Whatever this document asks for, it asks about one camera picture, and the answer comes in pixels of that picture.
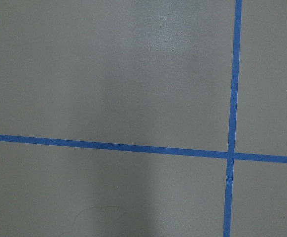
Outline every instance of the gray floor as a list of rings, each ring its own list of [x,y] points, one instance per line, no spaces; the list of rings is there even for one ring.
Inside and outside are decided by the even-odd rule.
[[[0,0],[0,134],[227,151],[234,0]],[[243,0],[236,152],[287,156],[287,2]],[[226,160],[0,142],[0,237],[222,237]],[[236,160],[232,237],[287,236],[287,164]]]

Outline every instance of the gray surface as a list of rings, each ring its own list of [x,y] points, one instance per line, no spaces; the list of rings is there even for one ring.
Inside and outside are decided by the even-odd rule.
[[[225,162],[0,142],[0,237],[218,237]]]
[[[287,236],[287,164],[235,161],[231,237]]]
[[[0,134],[225,151],[233,18],[233,0],[0,0]]]
[[[287,1],[243,1],[236,151],[287,156]]]

